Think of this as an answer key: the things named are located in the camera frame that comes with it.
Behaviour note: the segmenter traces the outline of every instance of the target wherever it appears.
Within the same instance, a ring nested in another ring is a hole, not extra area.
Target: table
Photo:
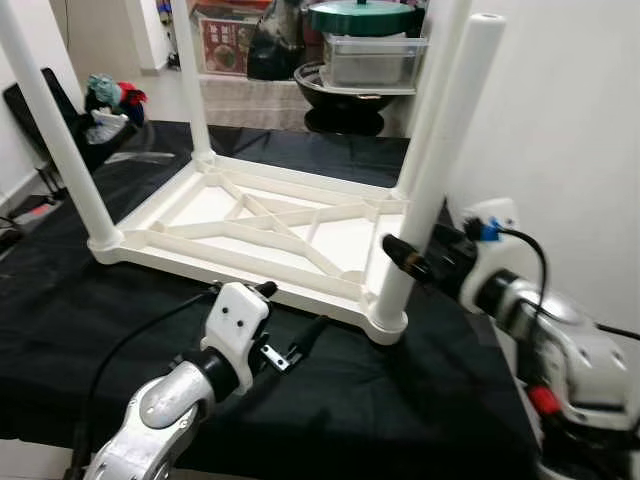
[[[125,161],[94,174],[114,220],[188,161],[186,124],[154,122],[153,133],[145,147],[173,152],[174,161]],[[210,133],[224,155],[385,187],[407,147],[404,139],[231,127]],[[104,353],[203,288],[136,265],[100,265],[86,236],[66,202],[0,263],[2,438],[70,446]],[[197,345],[209,307],[181,312],[115,358],[96,400],[96,442],[115,433],[137,388]],[[330,325],[290,375],[265,372],[248,395],[218,406],[178,465],[266,479],[534,478],[535,440],[489,320],[421,288],[407,313],[407,332],[392,347]],[[311,320],[278,306],[267,328],[272,344],[286,349]]]

